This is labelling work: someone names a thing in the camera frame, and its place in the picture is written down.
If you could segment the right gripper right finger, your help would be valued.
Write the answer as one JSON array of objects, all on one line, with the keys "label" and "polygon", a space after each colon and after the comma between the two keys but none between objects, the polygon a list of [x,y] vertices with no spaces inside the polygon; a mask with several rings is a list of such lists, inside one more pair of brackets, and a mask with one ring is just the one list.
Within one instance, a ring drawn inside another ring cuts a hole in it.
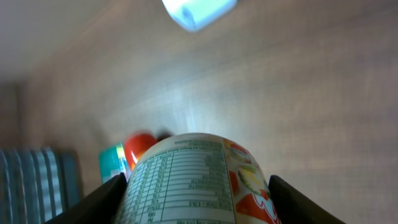
[{"label": "right gripper right finger", "polygon": [[268,188],[282,223],[345,224],[278,175],[270,176]]}]

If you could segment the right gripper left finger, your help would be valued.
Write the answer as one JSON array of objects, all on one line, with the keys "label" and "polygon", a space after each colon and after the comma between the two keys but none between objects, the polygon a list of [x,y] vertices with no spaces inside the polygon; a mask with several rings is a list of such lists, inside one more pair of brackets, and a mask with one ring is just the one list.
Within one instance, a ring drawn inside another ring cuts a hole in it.
[{"label": "right gripper left finger", "polygon": [[111,223],[124,197],[127,181],[124,173],[115,175],[82,201],[45,224]]}]

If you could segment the green 3M gloves package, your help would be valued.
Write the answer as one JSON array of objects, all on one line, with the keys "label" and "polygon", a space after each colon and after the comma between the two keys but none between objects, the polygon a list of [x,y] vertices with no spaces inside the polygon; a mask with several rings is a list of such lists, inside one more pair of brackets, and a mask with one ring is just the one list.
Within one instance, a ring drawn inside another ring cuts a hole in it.
[{"label": "green 3M gloves package", "polygon": [[124,146],[121,142],[101,152],[98,159],[103,184],[120,173],[123,173],[126,180],[129,180],[131,169],[127,163]]}]

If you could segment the red chili sauce bottle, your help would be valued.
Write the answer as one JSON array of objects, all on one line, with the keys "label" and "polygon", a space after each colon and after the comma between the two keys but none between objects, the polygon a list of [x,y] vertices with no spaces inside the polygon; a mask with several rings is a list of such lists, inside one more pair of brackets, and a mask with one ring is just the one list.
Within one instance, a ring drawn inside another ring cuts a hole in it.
[{"label": "red chili sauce bottle", "polygon": [[141,156],[156,143],[155,136],[146,131],[133,133],[123,142],[125,157],[131,170]]}]

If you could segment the green lid seasoning jar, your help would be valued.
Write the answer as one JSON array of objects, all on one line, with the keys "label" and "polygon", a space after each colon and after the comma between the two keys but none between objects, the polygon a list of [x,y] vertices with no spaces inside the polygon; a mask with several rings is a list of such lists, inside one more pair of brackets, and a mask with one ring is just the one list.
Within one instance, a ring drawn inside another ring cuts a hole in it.
[{"label": "green lid seasoning jar", "polygon": [[238,143],[206,133],[165,138],[132,170],[114,223],[279,223],[264,174]]}]

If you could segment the white barcode scanner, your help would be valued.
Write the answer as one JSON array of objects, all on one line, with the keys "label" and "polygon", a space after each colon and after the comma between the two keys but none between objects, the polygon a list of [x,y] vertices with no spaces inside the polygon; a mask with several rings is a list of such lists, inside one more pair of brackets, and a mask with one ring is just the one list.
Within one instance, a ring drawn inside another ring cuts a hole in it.
[{"label": "white barcode scanner", "polygon": [[170,17],[188,32],[197,32],[232,10],[238,0],[162,0]]}]

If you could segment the grey plastic shopping basket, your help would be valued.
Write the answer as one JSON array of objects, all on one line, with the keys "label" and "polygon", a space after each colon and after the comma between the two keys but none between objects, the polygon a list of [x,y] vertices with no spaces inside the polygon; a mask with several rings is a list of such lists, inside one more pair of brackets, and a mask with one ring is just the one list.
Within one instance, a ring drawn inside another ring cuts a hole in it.
[{"label": "grey plastic shopping basket", "polygon": [[45,223],[82,197],[75,153],[1,150],[1,223]]}]

